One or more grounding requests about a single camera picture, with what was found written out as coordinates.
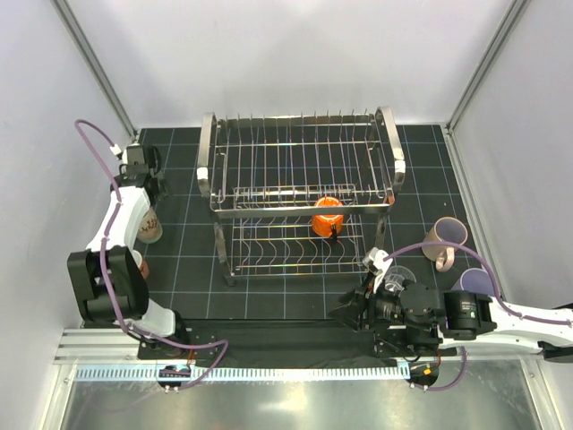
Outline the beige floral mug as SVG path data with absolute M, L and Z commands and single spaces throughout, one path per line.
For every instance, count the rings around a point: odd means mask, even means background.
M 144 244 L 154 244 L 163 235 L 163 228 L 158 215 L 153 207 L 150 207 L 141 219 L 136 238 Z

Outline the pink mug with purple interior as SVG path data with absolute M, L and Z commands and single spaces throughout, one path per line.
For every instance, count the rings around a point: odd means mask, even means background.
M 436 271 L 449 271 L 455 262 L 456 248 L 448 243 L 464 245 L 468 239 L 468 230 L 456 218 L 443 217 L 438 219 L 424 238 L 425 243 L 436 242 L 436 245 L 425 245 L 422 252 L 426 258 L 434 262 Z

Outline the salmon pink patterned cup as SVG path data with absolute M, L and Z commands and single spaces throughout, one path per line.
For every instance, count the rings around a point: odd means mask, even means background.
M 150 268 L 147 261 L 143 258 L 142 254 L 139 251 L 133 250 L 132 256 L 134 262 L 136 263 L 140 274 L 144 279 L 147 279 L 150 275 Z

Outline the orange mug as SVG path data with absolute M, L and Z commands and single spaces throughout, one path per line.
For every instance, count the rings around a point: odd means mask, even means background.
M 343 205 L 336 197 L 323 196 L 315 204 L 315 207 L 341 207 Z M 342 230 L 344 223 L 343 214 L 330 214 L 330 215 L 313 215 L 311 219 L 311 228 L 314 234 L 318 237 L 338 240 L 338 235 Z

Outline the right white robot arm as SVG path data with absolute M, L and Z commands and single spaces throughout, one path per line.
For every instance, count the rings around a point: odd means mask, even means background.
M 441 291 L 410 279 L 391 287 L 372 279 L 343 295 L 329 317 L 368 331 L 382 358 L 417 359 L 459 350 L 572 360 L 572 309 L 536 309 L 464 290 Z

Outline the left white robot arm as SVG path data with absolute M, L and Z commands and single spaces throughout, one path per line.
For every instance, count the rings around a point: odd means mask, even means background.
M 84 322 L 115 323 L 129 335 L 158 340 L 163 353 L 180 358 L 190 345 L 183 318 L 150 299 L 134 252 L 146 214 L 167 195 L 161 154 L 152 145 L 131 144 L 119 159 L 98 232 L 83 251 L 67 259 L 76 303 Z

